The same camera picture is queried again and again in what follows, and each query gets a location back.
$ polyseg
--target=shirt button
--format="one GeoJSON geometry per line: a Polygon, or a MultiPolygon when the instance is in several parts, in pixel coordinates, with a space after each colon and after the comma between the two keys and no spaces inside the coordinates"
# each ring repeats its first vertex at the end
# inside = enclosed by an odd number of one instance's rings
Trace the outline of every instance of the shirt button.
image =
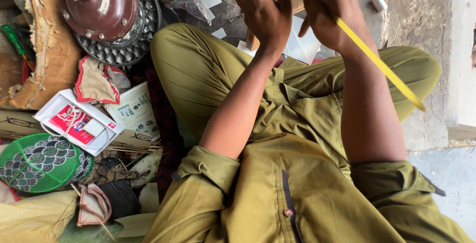
{"type": "Polygon", "coordinates": [[[285,209],[284,210],[284,215],[288,216],[288,217],[291,217],[291,215],[293,215],[293,211],[290,210],[290,209],[285,209]]]}

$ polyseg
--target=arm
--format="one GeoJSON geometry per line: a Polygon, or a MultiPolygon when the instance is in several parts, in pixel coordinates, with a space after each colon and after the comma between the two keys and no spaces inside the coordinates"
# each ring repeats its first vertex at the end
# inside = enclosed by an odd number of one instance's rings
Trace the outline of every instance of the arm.
{"type": "Polygon", "coordinates": [[[390,96],[387,79],[377,66],[336,25],[342,18],[378,56],[358,0],[304,0],[309,26],[319,41],[341,53],[346,68],[341,135],[348,161],[393,162],[407,158],[403,131],[390,96]]]}
{"type": "Polygon", "coordinates": [[[431,193],[438,191],[405,161],[402,129],[385,76],[330,18],[341,17],[378,55],[357,0],[304,0],[303,33],[310,26],[325,46],[342,54],[344,106],[342,142],[352,164],[355,187],[407,242],[471,242],[461,228],[442,215],[431,193]]]}
{"type": "Polygon", "coordinates": [[[269,73],[291,30],[291,0],[236,0],[261,41],[249,66],[209,120],[199,146],[182,160],[143,242],[202,242],[217,224],[258,113],[269,73]]]}
{"type": "Polygon", "coordinates": [[[236,159],[253,129],[266,80],[291,30],[291,0],[236,0],[261,45],[205,128],[199,145],[236,159]]]}

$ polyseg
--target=manual booklet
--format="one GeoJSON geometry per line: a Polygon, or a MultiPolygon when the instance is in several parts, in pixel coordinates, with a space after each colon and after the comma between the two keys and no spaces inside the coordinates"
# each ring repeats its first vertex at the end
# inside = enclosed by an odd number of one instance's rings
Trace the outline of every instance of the manual booklet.
{"type": "Polygon", "coordinates": [[[119,105],[105,104],[103,106],[117,123],[124,125],[127,129],[148,132],[152,136],[152,142],[160,137],[150,104],[147,82],[122,93],[119,105]]]}

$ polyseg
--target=pile of junk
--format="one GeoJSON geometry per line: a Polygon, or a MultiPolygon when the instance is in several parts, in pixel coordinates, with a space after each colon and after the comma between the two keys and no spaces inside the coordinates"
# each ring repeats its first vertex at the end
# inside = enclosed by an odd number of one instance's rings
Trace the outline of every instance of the pile of junk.
{"type": "Polygon", "coordinates": [[[0,0],[0,241],[146,233],[183,149],[149,54],[174,1],[0,0]]]}

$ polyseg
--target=yellow sack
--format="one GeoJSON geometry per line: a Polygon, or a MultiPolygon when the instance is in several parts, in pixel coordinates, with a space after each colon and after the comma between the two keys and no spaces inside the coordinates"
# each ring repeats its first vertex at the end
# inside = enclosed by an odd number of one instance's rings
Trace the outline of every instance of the yellow sack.
{"type": "Polygon", "coordinates": [[[0,203],[0,242],[57,242],[74,216],[77,196],[59,191],[0,203]]]}

